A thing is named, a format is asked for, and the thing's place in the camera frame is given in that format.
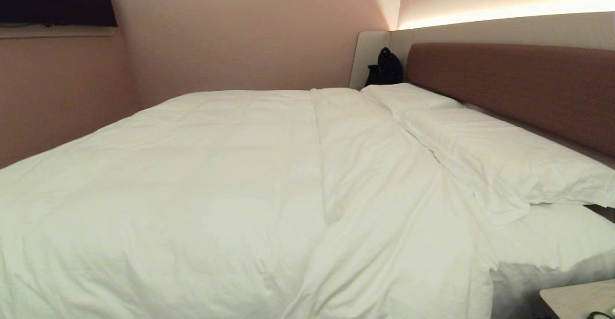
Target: headboard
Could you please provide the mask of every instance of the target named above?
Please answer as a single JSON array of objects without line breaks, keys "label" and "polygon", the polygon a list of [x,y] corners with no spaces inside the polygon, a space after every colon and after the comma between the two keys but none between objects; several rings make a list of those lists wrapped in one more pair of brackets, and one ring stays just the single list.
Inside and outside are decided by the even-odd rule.
[{"label": "headboard", "polygon": [[409,82],[615,157],[615,51],[417,43]]}]

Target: black bag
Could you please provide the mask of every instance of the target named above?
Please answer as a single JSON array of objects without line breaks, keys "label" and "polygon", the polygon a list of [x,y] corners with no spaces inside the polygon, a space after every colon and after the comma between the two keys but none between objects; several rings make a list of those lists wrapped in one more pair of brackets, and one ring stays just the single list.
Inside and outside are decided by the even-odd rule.
[{"label": "black bag", "polygon": [[366,86],[369,85],[393,85],[402,82],[402,64],[395,54],[384,48],[378,56],[378,64],[371,65]]}]

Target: bed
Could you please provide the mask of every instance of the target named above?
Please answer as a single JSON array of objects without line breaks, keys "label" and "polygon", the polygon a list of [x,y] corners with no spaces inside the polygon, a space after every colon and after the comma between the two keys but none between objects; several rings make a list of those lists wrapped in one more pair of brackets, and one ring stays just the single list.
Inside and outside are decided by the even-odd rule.
[{"label": "bed", "polygon": [[[476,80],[438,81],[468,68],[442,59],[458,45],[430,47],[408,62],[439,93],[425,111],[519,119],[468,96]],[[593,100],[615,82],[599,74]],[[557,134],[612,157],[609,99],[580,109],[603,122],[590,142],[583,125]],[[0,317],[521,318],[538,289],[615,277],[615,224],[555,204],[492,222],[386,105],[346,88],[188,94],[1,170]]]}]

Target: bedside table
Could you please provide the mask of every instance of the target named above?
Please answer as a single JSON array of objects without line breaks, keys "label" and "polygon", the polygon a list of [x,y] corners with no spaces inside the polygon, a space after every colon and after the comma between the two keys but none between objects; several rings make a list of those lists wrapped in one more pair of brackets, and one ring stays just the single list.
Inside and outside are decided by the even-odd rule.
[{"label": "bedside table", "polygon": [[586,319],[591,312],[612,316],[615,280],[541,290],[540,296],[560,319]]}]

